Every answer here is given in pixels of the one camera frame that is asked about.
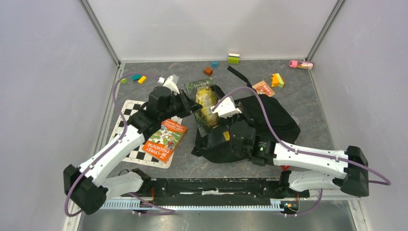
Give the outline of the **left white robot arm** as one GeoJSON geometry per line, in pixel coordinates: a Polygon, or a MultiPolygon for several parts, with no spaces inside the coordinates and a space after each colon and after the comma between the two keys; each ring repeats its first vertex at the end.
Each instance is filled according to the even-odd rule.
{"type": "Polygon", "coordinates": [[[109,178],[109,173],[135,148],[141,146],[161,128],[163,121],[174,116],[185,118],[202,106],[190,99],[183,90],[156,87],[145,102],[128,120],[123,129],[105,147],[86,162],[63,171],[66,200],[65,214],[69,217],[84,212],[95,213],[106,200],[126,193],[146,196],[151,183],[131,171],[109,178]]]}

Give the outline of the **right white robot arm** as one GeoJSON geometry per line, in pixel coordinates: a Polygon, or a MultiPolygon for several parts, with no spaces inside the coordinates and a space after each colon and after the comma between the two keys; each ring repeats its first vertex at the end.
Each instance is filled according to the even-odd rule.
{"type": "Polygon", "coordinates": [[[256,129],[240,121],[229,128],[233,154],[258,166],[291,166],[304,171],[285,170],[278,191],[283,196],[311,189],[335,189],[351,196],[369,195],[369,165],[362,150],[321,150],[273,141],[256,135],[256,129]]]}

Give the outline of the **black student backpack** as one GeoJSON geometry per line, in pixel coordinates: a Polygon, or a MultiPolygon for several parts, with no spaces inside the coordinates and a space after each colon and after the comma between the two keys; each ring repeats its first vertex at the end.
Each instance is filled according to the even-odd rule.
{"type": "Polygon", "coordinates": [[[251,85],[240,72],[228,67],[257,95],[237,100],[228,97],[234,110],[229,115],[215,106],[225,96],[212,78],[185,84],[190,99],[202,106],[194,116],[197,123],[195,147],[192,155],[202,156],[213,163],[232,163],[248,159],[259,166],[273,165],[275,145],[279,141],[294,143],[301,130],[295,120],[271,94],[262,92],[267,83],[251,85]]]}

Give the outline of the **yellow book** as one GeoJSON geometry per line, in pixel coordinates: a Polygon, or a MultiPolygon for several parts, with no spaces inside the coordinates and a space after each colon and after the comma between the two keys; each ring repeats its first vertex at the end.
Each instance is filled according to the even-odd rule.
{"type": "Polygon", "coordinates": [[[229,140],[230,140],[230,134],[229,134],[228,131],[223,132],[223,136],[224,136],[225,141],[229,141],[229,140]]]}

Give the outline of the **dark green fantasy book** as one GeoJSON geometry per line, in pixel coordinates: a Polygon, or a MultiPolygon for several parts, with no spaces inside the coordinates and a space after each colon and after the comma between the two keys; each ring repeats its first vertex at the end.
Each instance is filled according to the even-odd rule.
{"type": "Polygon", "coordinates": [[[211,111],[211,107],[215,106],[218,102],[218,97],[211,88],[214,86],[213,79],[209,77],[191,81],[184,85],[189,98],[202,106],[202,109],[196,111],[194,116],[199,134],[201,137],[204,137],[208,135],[213,128],[218,126],[218,115],[211,111]]]}

